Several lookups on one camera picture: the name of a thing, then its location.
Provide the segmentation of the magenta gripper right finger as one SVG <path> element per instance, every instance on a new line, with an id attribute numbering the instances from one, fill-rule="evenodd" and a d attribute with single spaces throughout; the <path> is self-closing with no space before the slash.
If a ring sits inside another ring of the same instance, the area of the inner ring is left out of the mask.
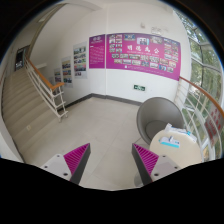
<path id="1" fill-rule="evenodd" d="M 167 155 L 157 155 L 135 143 L 132 144 L 132 155 L 143 186 L 180 170 Z"/>

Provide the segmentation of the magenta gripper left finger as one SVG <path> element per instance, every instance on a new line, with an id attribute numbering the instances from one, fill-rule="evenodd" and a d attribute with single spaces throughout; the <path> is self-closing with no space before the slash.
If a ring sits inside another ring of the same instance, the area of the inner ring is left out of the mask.
<path id="1" fill-rule="evenodd" d="M 90 144 L 87 143 L 65 155 L 54 155 L 41 168 L 74 184 L 79 184 L 90 153 Z"/>

